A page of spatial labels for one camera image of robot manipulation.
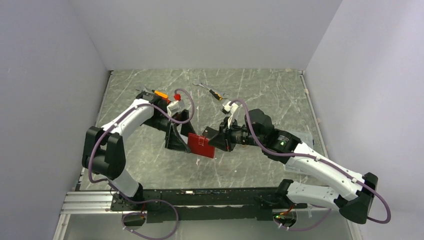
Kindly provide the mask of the red leather card holder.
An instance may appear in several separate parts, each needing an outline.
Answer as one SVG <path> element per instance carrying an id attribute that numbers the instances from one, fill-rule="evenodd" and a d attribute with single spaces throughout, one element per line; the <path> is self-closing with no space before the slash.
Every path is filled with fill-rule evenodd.
<path id="1" fill-rule="evenodd" d="M 215 147 L 209 145 L 209 140 L 205 136 L 189 133 L 187 145 L 195 155 L 211 159 L 215 157 Z"/>

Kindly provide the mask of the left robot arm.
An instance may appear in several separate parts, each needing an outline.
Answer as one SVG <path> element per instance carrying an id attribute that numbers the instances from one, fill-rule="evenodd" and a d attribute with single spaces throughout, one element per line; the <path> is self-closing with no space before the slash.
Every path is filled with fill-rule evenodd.
<path id="1" fill-rule="evenodd" d="M 131 105 L 115 119 L 101 127 L 91 126 L 84 140 L 82 166 L 88 170 L 88 178 L 95 183 L 93 175 L 101 175 L 101 181 L 124 197 L 124 204 L 131 210 L 144 203 L 144 188 L 126 169 L 125 141 L 143 125 L 165 133 L 165 148 L 191 153 L 189 134 L 195 130 L 189 112 L 176 93 L 174 100 L 156 93 L 141 93 Z"/>

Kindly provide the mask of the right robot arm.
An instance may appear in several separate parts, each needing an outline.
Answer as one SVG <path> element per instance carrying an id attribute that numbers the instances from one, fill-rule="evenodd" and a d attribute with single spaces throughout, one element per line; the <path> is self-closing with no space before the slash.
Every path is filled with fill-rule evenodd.
<path id="1" fill-rule="evenodd" d="M 347 220 L 365 224 L 375 197 L 378 177 L 368 172 L 361 174 L 342 167 L 308 146 L 299 137 L 274 127 L 271 118 L 260 109 L 245 116 L 245 124 L 227 116 L 217 130 L 206 127 L 203 136 L 209 145 L 225 152 L 237 144 L 263 146 L 262 153 L 286 167 L 298 168 L 325 183 L 307 185 L 284 179 L 275 192 L 276 203 L 287 208 L 293 204 L 310 204 L 337 210 Z"/>

